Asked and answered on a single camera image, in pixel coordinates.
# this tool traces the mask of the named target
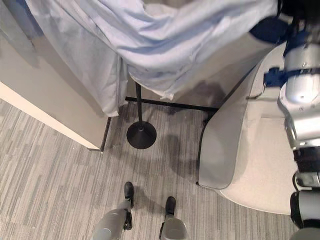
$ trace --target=black pole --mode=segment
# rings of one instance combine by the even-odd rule
[[[142,102],[141,102],[141,85],[137,82],[135,83],[135,94],[136,94],[136,104],[138,107],[138,117],[139,117],[139,124],[141,128],[143,128],[142,124]]]
[[[151,147],[157,138],[157,131],[149,122],[142,121],[141,85],[135,83],[136,104],[139,121],[133,123],[126,132],[126,138],[130,145],[136,149]]]

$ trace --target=floor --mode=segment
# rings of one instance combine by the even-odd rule
[[[206,114],[143,105],[157,129],[146,150],[126,140],[135,103],[111,121],[104,153],[85,147],[0,100],[0,239],[87,240],[104,213],[135,186],[133,230],[124,240],[156,240],[168,196],[191,240],[288,240],[290,217],[248,209],[197,186],[199,140]]]

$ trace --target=wall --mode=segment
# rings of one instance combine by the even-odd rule
[[[101,108],[44,36],[32,43],[34,52],[18,54],[0,35],[0,98],[29,114],[37,109],[33,117],[99,149],[107,124]]]

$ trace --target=black shoe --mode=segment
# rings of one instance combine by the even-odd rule
[[[134,207],[134,194],[134,185],[130,181],[127,181],[124,185],[124,197],[131,201],[131,208]]]
[[[168,197],[165,203],[165,215],[175,215],[176,199],[173,196]]]

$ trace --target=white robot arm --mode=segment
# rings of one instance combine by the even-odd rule
[[[281,87],[278,106],[297,163],[296,182],[309,188],[291,196],[291,219],[303,229],[292,240],[320,239],[320,1],[282,0],[280,4],[281,11],[293,17],[284,70],[272,68],[264,80],[266,86]]]

